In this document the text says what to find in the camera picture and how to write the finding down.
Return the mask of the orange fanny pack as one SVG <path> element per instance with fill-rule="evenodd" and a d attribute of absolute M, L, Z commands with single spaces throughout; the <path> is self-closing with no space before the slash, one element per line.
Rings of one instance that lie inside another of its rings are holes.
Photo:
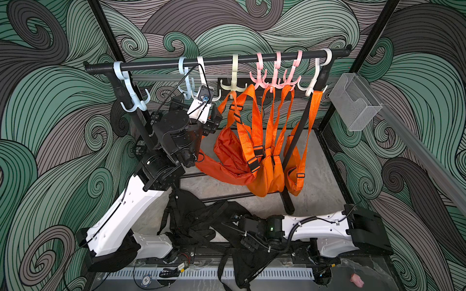
<path fill-rule="evenodd" d="M 322 91 L 315 91 L 313 93 L 308 115 L 307 143 L 302 157 L 299 155 L 298 148 L 295 147 L 285 168 L 285 185 L 289 193 L 294 196 L 298 196 L 304 186 L 309 136 L 311 134 L 323 94 L 324 93 Z"/>

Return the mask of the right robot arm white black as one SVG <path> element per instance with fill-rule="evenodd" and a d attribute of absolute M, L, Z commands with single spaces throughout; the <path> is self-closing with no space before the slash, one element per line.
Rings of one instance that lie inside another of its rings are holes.
<path fill-rule="evenodd" d="M 311 217 L 273 215 L 260 219 L 242 215 L 231 226 L 251 251 L 292 253 L 293 242 L 308 240 L 316 244 L 318 256 L 325 258 L 356 251 L 378 256 L 393 254 L 382 217 L 356 204 Z"/>

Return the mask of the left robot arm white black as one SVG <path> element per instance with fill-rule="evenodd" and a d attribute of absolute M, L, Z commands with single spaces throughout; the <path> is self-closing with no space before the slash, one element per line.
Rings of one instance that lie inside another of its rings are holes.
<path fill-rule="evenodd" d="M 116 272 L 135 259 L 163 259 L 172 252 L 167 235 L 138 234 L 132 226 L 186 168 L 195 166 L 201 139 L 217 130 L 225 107 L 225 102 L 208 104 L 201 98 L 190 106 L 174 99 L 167 113 L 152 115 L 155 145 L 143 152 L 127 186 L 99 222 L 76 235 L 79 245 L 88 250 L 88 271 Z"/>

